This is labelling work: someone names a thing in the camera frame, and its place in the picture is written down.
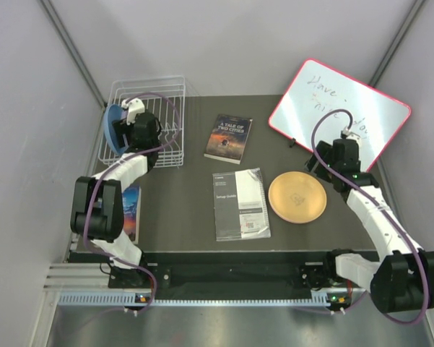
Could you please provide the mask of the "blue plate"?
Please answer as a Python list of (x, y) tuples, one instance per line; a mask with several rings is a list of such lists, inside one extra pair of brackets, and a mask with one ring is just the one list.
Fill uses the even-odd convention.
[(122, 155), (128, 147), (126, 115), (122, 107), (109, 105), (103, 116), (103, 131), (109, 148)]

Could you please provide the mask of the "yellow plate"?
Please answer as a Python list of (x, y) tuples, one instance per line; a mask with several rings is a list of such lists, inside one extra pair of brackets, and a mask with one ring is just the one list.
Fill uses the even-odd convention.
[(269, 186), (269, 204), (279, 215), (323, 214), (326, 190), (318, 179), (299, 171), (277, 176)]

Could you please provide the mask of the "pink plate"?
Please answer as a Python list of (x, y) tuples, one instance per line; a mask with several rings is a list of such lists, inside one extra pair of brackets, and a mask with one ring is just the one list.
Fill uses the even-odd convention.
[(305, 224), (310, 223), (314, 220), (317, 220), (321, 214), (288, 214), (288, 215), (279, 215), (282, 220), (285, 220), (289, 223), (295, 224)]

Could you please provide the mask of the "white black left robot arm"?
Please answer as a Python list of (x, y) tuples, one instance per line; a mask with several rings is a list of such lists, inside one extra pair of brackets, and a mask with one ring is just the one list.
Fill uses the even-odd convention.
[(142, 265), (142, 251), (124, 231), (123, 192), (155, 166), (162, 127), (149, 111), (139, 113), (132, 125), (116, 121), (128, 134), (128, 147), (113, 165), (94, 176), (75, 182), (71, 208), (71, 231), (98, 246), (116, 267), (125, 269), (131, 285), (143, 286), (149, 269)]

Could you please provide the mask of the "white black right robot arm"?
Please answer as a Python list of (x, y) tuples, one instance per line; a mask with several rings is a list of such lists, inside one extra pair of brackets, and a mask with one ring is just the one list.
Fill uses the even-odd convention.
[(434, 308), (434, 251), (425, 251), (401, 226), (373, 174), (362, 171), (359, 145), (320, 141), (305, 167), (332, 184), (358, 217), (378, 261), (351, 249), (326, 254), (323, 278), (331, 286), (350, 280), (364, 288), (383, 314)]

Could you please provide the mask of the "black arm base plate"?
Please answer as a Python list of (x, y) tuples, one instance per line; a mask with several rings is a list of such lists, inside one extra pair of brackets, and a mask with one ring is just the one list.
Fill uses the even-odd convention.
[(69, 262), (105, 265), (109, 288), (155, 288), (158, 299), (296, 299), (346, 286), (331, 277), (325, 252), (148, 252), (140, 262), (148, 273), (86, 252)]

